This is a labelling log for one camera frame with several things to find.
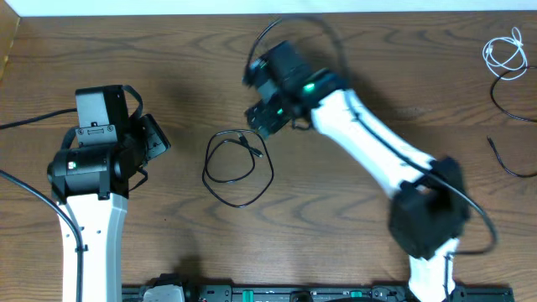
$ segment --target white wall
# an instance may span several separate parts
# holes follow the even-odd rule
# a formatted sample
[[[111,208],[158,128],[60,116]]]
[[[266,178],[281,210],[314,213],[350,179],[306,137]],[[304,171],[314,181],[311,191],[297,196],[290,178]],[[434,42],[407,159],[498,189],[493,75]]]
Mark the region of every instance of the white wall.
[[[537,0],[7,0],[21,17],[537,10]]]

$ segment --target wooden board edge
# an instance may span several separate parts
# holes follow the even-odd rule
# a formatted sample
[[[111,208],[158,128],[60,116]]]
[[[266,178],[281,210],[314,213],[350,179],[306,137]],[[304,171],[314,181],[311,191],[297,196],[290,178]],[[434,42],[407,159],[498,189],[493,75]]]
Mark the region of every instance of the wooden board edge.
[[[0,84],[19,22],[20,17],[17,13],[4,0],[0,0]]]

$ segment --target white cable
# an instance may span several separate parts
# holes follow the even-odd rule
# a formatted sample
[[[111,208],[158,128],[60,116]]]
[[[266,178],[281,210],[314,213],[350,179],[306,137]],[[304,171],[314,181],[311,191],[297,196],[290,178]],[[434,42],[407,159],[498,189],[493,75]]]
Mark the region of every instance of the white cable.
[[[500,76],[500,75],[497,74],[496,71],[493,70],[493,67],[502,67],[506,70],[519,70],[523,67],[528,67],[528,60],[526,59],[526,54],[524,53],[524,50],[522,49],[522,45],[523,45],[522,34],[520,33],[519,29],[517,29],[516,27],[513,27],[511,29],[511,34],[513,35],[513,38],[511,37],[494,38],[488,41],[485,44],[485,47],[483,47],[483,52],[482,52],[483,59],[487,63],[488,69],[496,76]],[[511,55],[511,57],[505,60],[503,63],[498,62],[496,59],[494,59],[494,56],[493,56],[493,43],[496,41],[503,41],[503,42],[512,44],[516,46],[517,48],[514,54]],[[522,56],[522,64],[516,68],[506,66],[506,64],[509,63],[518,54]],[[522,76],[524,73],[526,73],[527,70],[528,69],[526,68],[519,75],[510,77],[510,78],[502,77],[502,80],[511,81],[511,80],[517,79],[520,76]]]

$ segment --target brown wooden surface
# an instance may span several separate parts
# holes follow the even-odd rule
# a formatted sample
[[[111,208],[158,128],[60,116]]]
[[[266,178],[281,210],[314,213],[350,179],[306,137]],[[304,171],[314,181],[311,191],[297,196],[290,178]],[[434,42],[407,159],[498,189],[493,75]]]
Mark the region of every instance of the brown wooden surface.
[[[491,135],[512,169],[537,169],[537,127],[516,122],[490,102],[493,76],[482,61],[492,37],[521,29],[529,61],[537,58],[537,13],[370,13],[326,18],[345,37],[358,95],[414,146],[456,158],[468,191],[490,213],[500,246],[486,257],[456,259],[466,284],[508,284],[517,300],[536,300],[537,179],[504,173],[487,145]],[[208,138],[243,128],[258,98],[241,85],[249,46],[269,16],[25,18],[0,87],[0,123],[73,107],[77,88],[130,84],[164,129],[172,149],[151,162],[149,182],[131,195],[123,233],[123,282],[160,273],[238,284],[367,284],[405,281],[408,260],[388,234],[388,201],[378,185],[332,141],[285,129],[267,144],[276,171],[255,204],[221,205],[201,183]],[[335,56],[318,29],[292,23],[268,47],[297,41],[315,67]],[[537,117],[537,74],[498,87],[514,112]],[[0,133],[0,167],[50,192],[46,167],[69,114]],[[228,153],[235,153],[232,147]],[[247,168],[220,157],[215,174]],[[246,198],[266,181],[266,163],[242,185],[222,188]],[[61,296],[57,217],[27,192],[0,181],[0,300]],[[488,234],[478,219],[462,246]]]
[[[4,0],[0,0],[0,80],[4,66],[8,63],[9,50],[17,32],[18,21],[18,15]]]

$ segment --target white arm segment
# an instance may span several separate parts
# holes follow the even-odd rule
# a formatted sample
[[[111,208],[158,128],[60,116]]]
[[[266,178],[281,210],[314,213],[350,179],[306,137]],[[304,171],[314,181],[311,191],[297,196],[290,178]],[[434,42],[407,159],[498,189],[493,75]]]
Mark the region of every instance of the white arm segment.
[[[345,93],[360,118],[381,138],[425,169],[434,158],[406,143],[380,122],[358,99],[354,91],[338,90],[321,100],[321,106],[311,111],[315,129],[333,139],[359,162],[382,187],[389,199],[399,191],[402,181],[414,182],[423,176],[418,170],[408,166],[395,156],[367,131],[349,111]],[[445,297],[445,255],[454,252],[458,239],[448,240],[439,247],[429,260],[410,258],[410,290],[423,302],[439,302]],[[452,278],[452,261],[448,265],[448,289],[455,288]]]
[[[97,194],[67,198],[61,210],[81,229],[84,252],[82,301],[117,302],[122,300],[121,235],[128,200],[110,194],[98,200]],[[64,244],[63,302],[76,301],[76,241],[70,228],[60,219]]]

